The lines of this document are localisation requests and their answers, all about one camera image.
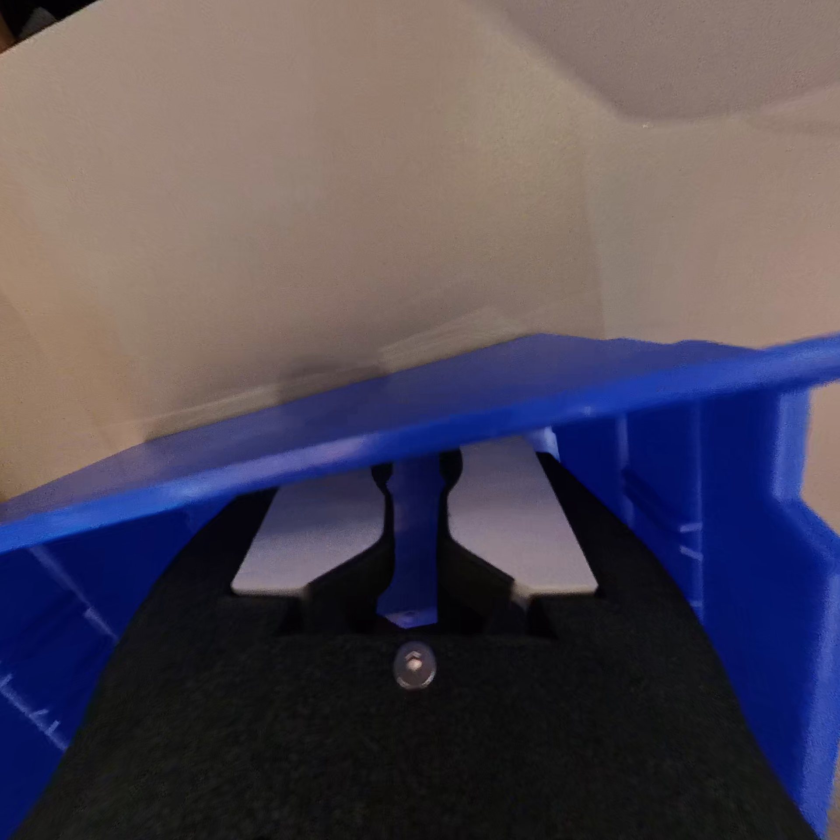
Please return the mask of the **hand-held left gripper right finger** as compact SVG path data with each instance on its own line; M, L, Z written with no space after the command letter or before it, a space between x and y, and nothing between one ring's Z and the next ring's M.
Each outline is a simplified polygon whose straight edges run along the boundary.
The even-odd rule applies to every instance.
M503 437L439 456L441 624L525 624L537 604L591 598L597 582L543 462L555 437Z

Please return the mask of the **blue divided storage bin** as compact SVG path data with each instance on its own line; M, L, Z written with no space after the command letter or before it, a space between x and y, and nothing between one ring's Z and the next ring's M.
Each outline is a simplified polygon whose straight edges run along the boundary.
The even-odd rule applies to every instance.
M823 838L838 335L539 334L162 437L2 504L2 838ZM544 461L597 582L441 624L439 456ZM232 593L277 490L392 464L371 628Z

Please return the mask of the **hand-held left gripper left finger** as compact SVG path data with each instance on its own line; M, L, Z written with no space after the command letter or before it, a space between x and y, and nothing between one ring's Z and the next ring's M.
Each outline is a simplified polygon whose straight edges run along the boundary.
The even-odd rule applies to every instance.
M279 599L288 628L371 628L395 571L392 464L279 488L232 593Z

